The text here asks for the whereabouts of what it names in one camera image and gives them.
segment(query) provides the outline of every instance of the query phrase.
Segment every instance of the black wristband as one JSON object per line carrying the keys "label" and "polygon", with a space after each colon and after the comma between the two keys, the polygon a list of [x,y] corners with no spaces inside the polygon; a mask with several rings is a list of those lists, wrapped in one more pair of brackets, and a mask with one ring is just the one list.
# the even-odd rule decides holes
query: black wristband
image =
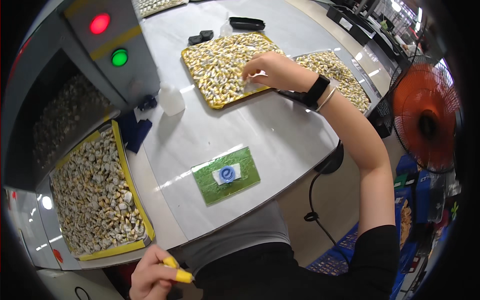
{"label": "black wristband", "polygon": [[322,96],[329,84],[330,80],[325,76],[319,74],[317,81],[315,81],[315,83],[312,85],[310,90],[303,98],[303,103],[310,108],[317,108],[318,98]]}

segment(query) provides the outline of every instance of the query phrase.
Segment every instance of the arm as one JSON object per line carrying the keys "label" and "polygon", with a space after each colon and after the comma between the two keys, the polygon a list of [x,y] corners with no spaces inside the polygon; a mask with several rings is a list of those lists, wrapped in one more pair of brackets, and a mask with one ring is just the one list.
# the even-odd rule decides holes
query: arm
{"label": "arm", "polygon": [[[268,76],[253,77],[255,83],[297,92],[307,92],[318,78],[315,72],[273,52],[255,55],[245,65],[243,78],[260,70]],[[325,101],[330,91],[331,87],[328,87],[319,98],[319,104]],[[395,225],[390,161],[377,132],[340,92],[334,92],[320,112],[360,169],[359,235],[381,225]]]}

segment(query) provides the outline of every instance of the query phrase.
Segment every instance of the blue cloth scrap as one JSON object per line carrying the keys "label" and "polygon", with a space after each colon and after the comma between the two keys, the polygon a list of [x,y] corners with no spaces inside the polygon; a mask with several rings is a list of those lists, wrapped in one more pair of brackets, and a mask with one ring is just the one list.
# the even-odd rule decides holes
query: blue cloth scrap
{"label": "blue cloth scrap", "polygon": [[119,124],[123,144],[127,144],[125,148],[138,153],[150,128],[152,128],[152,122],[149,120],[140,120],[137,123],[133,110],[117,118],[116,121]]}

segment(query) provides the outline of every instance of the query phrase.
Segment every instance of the black sleeve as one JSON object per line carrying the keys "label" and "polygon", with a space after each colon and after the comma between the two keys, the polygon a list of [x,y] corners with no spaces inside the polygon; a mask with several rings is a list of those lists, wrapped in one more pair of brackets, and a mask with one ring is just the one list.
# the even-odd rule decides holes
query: black sleeve
{"label": "black sleeve", "polygon": [[393,225],[372,228],[358,237],[347,276],[378,295],[390,295],[400,259],[399,239]]}

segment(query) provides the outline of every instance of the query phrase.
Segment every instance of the white squeeze bottle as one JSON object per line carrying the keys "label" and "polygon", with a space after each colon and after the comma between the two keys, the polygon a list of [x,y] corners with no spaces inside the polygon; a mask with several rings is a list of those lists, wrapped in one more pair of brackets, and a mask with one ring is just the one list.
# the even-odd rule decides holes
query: white squeeze bottle
{"label": "white squeeze bottle", "polygon": [[185,102],[180,91],[169,83],[160,83],[158,103],[167,116],[173,116],[185,109]]}

